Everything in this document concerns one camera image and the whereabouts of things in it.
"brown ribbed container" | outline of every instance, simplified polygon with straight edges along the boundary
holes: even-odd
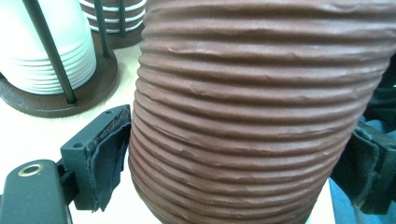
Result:
[[[130,169],[163,223],[305,223],[395,52],[396,2],[147,1]]]

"metal grommet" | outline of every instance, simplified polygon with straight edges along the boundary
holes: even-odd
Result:
[[[19,176],[26,177],[30,175],[38,174],[44,168],[41,164],[32,164],[24,167],[18,172]]]

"white countertop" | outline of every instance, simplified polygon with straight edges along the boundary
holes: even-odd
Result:
[[[7,175],[13,169],[28,161],[58,161],[61,158],[60,147],[100,113],[118,105],[132,105],[140,53],[139,46],[115,50],[119,62],[119,81],[115,90],[101,104],[79,115],[60,119],[37,118],[23,114],[0,100],[0,194]],[[69,207],[75,224],[160,223],[134,190],[127,163],[120,185],[113,192],[104,213],[77,211],[73,204]],[[308,221],[310,224],[335,223],[328,182]]]

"brown base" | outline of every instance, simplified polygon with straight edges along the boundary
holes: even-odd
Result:
[[[66,102],[64,94],[38,95],[12,86],[0,77],[0,96],[15,109],[37,117],[60,118],[84,112],[104,100],[117,82],[117,58],[105,59],[96,53],[96,69],[90,80],[74,90],[78,101],[74,105]]]
[[[145,26],[140,24],[136,29],[126,32],[126,36],[122,37],[119,33],[107,34],[107,42],[111,49],[123,49],[131,47],[142,41],[142,31]],[[102,51],[102,41],[99,32],[91,31],[95,52]]]

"black metal rod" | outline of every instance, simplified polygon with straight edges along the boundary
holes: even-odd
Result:
[[[125,0],[119,0],[119,12],[120,12],[120,36],[125,37]]]
[[[105,58],[109,58],[110,52],[107,42],[107,30],[105,26],[105,17],[103,15],[102,0],[94,0],[94,6],[96,11],[96,19],[98,21],[100,39],[102,41],[103,56]]]
[[[64,70],[64,64],[62,63],[61,56],[56,49],[55,42],[53,41],[50,33],[50,28],[47,25],[43,11],[37,0],[22,0],[26,10],[30,16],[30,19],[37,30],[38,36],[40,37],[41,43],[46,50],[50,63],[55,71],[59,82],[61,83],[64,94],[66,95],[66,101],[69,104],[74,104],[77,98],[70,85],[69,78],[67,77],[66,71]]]

